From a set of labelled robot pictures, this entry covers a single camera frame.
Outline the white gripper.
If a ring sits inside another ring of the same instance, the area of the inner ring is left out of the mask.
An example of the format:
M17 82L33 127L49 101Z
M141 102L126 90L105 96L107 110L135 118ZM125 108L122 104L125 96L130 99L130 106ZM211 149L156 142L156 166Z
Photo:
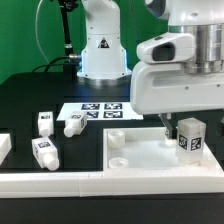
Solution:
M180 63L139 62L131 79L130 103L137 114L160 114L166 138L175 140L170 113L224 109L224 73L187 74ZM217 135L224 136L224 119Z

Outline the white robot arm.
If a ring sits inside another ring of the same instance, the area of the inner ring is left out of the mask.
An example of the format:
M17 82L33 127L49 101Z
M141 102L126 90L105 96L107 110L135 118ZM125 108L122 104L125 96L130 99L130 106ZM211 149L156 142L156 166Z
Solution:
M144 0L168 31L137 46L133 70L116 3L81 2L87 32L81 80L112 85L129 76L130 103L140 115L224 109L224 0Z

